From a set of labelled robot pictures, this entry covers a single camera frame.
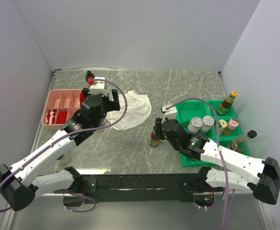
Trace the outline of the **black cap spice jar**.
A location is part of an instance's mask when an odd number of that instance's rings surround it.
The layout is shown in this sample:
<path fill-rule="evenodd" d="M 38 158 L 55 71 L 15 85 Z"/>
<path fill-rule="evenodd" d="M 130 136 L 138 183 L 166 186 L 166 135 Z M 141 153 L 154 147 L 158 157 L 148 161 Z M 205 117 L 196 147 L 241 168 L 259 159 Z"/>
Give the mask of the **black cap spice jar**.
<path fill-rule="evenodd" d="M 90 70 L 88 70 L 86 74 L 86 78 L 95 78 L 95 75 Z"/>

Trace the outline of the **silver lid blue label jar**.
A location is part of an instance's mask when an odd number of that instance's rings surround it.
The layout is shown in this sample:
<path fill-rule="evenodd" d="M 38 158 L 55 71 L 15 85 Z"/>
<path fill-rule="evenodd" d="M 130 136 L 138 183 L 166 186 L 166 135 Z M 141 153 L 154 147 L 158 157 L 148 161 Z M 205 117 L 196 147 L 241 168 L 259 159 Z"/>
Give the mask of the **silver lid blue label jar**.
<path fill-rule="evenodd" d="M 214 118 L 212 116 L 206 115 L 202 119 L 202 127 L 198 131 L 200 135 L 206 135 L 212 126 L 214 125 Z"/>

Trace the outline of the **red sauce bottle yellow cap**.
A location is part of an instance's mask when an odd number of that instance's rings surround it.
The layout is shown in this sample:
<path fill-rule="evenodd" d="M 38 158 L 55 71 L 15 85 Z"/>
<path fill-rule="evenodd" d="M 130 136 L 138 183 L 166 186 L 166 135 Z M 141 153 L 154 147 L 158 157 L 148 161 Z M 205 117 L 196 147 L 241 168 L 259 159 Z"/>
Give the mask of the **red sauce bottle yellow cap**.
<path fill-rule="evenodd" d="M 238 96 L 238 94 L 238 91 L 232 91 L 230 95 L 222 101 L 222 103 L 217 109 L 217 113 L 219 115 L 225 115 L 228 112 L 228 110 L 232 107 L 232 104 L 235 101 L 235 98 Z"/>

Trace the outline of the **pink lid spice jar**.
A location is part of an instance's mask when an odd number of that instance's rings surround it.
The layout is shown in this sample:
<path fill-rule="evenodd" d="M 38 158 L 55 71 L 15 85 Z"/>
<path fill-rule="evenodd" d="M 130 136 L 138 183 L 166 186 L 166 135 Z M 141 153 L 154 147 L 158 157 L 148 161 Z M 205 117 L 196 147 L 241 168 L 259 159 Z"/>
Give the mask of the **pink lid spice jar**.
<path fill-rule="evenodd" d="M 230 119 L 227 122 L 227 127 L 223 131 L 224 136 L 230 136 L 232 135 L 233 131 L 239 126 L 239 121 L 237 119 Z"/>

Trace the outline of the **dark sauce bottle black cap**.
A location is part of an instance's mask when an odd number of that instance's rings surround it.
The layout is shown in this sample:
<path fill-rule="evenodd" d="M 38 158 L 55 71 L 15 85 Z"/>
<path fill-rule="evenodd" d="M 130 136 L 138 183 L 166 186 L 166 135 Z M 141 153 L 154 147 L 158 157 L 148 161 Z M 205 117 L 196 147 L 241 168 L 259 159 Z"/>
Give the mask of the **dark sauce bottle black cap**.
<path fill-rule="evenodd" d="M 250 130 L 246 135 L 239 135 L 234 140 L 232 140 L 226 148 L 233 150 L 238 153 L 243 153 L 248 149 L 250 142 L 257 136 L 257 132 Z"/>

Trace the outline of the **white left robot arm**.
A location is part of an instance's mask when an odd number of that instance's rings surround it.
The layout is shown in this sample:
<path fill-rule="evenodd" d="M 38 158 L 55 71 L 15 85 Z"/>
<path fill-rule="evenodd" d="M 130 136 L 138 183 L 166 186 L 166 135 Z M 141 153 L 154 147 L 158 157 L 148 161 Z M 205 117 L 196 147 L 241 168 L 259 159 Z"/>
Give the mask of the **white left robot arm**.
<path fill-rule="evenodd" d="M 0 165 L 0 194 L 10 209 L 20 211 L 32 201 L 46 193 L 58 190 L 78 192 L 82 188 L 82 175 L 73 167 L 41 176 L 40 173 L 53 161 L 76 148 L 103 129 L 102 119 L 108 112 L 119 111 L 119 96 L 124 95 L 120 88 L 94 93 L 84 88 L 84 101 L 73 116 L 40 148 L 23 160 L 11 166 Z"/>

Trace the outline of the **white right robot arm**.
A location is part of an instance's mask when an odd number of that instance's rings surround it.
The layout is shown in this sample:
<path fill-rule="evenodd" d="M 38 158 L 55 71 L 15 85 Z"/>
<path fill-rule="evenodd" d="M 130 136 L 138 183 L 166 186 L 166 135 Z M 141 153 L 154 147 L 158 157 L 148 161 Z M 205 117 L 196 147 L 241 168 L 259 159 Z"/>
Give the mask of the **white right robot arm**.
<path fill-rule="evenodd" d="M 154 132 L 158 139 L 167 140 L 182 155 L 206 161 L 228 170 L 209 169 L 196 179 L 197 187 L 207 191 L 210 187 L 228 187 L 252 193 L 270 205 L 275 205 L 280 192 L 280 166 L 276 159 L 258 159 L 218 146 L 202 135 L 187 133 L 175 119 L 156 118 Z"/>

